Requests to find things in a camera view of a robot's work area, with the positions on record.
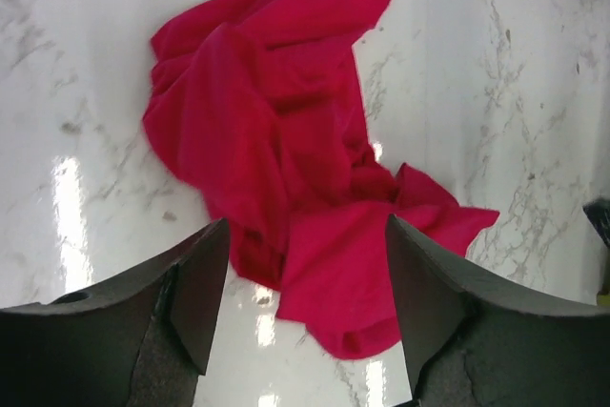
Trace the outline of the magenta t shirt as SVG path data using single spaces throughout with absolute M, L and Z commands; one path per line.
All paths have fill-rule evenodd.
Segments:
M 390 1 L 209 0 L 151 40 L 152 149 L 229 222 L 234 270 L 341 359 L 399 342 L 390 215 L 458 255 L 498 219 L 376 160 L 353 46 Z

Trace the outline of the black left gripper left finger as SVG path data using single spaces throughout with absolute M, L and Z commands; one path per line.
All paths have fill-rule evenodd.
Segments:
M 192 405 L 229 251 L 229 225 L 218 220 L 90 287 L 3 309 L 2 404 Z

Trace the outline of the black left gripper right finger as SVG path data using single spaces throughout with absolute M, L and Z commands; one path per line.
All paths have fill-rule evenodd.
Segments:
M 388 267 L 414 406 L 605 406 L 609 311 L 449 252 L 402 219 Z

